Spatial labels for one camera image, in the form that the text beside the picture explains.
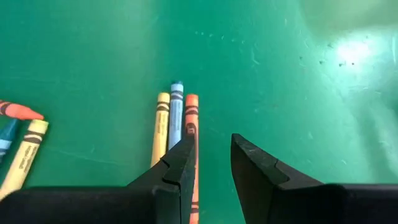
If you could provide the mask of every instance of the green surface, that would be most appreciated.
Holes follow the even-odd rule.
[[[0,1],[0,98],[50,122],[25,186],[141,175],[172,80],[200,96],[201,223],[244,222],[231,133],[324,182],[398,183],[397,5]]]

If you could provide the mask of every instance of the blue crayon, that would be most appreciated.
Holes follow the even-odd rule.
[[[172,83],[169,121],[169,150],[181,140],[183,91],[184,86],[182,85],[182,82],[177,81]]]
[[[0,131],[0,162],[15,138],[18,124],[19,120],[13,119]]]

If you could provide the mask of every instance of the black stripe on crayon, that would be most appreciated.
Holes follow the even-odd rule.
[[[35,138],[35,137],[24,138],[24,141],[34,143],[34,144],[40,144],[42,142],[42,140],[40,140],[39,138]]]
[[[156,111],[167,111],[167,112],[169,112],[169,109],[166,108],[165,106],[158,106],[158,107],[156,108]]]
[[[6,114],[7,107],[11,105],[11,103],[5,103],[0,107],[0,114]]]
[[[168,103],[168,102],[163,102],[163,101],[158,101],[158,102],[157,102],[157,105],[159,105],[159,104],[166,104],[167,106],[170,105],[170,103]]]
[[[191,209],[191,214],[193,214],[193,213],[199,213],[199,208]]]
[[[40,136],[40,137],[43,137],[43,136],[44,136],[43,133],[37,133],[37,132],[35,132],[35,131],[29,131],[29,130],[27,130],[25,136],[28,135],[28,134],[34,134],[34,135],[37,135],[37,136]]]
[[[182,96],[172,95],[172,100],[182,100]]]
[[[173,93],[177,93],[177,94],[182,95],[182,96],[184,95],[184,93],[183,93],[182,91],[178,91],[178,90],[172,91],[172,94],[173,94]]]
[[[199,113],[198,113],[197,111],[195,111],[195,110],[190,110],[190,111],[187,111],[187,112],[185,113],[185,115],[192,115],[192,114],[199,115]]]
[[[189,109],[191,109],[191,108],[196,108],[196,109],[197,109],[198,106],[186,106],[186,107],[185,107],[186,110],[189,110]]]

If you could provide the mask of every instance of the orange crayon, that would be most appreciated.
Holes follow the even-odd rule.
[[[32,111],[26,106],[0,100],[0,115],[17,119],[44,119],[43,115]]]
[[[199,223],[199,97],[198,95],[187,95],[185,103],[185,129],[188,134],[195,135],[195,182],[193,185],[192,210],[190,224]]]

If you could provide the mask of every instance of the yellow crayon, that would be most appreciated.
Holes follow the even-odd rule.
[[[154,145],[150,166],[155,165],[166,153],[167,128],[169,126],[170,94],[159,93],[157,96]]]
[[[21,142],[7,176],[2,183],[0,200],[22,188],[48,125],[48,122],[36,119],[30,123],[24,140]]]

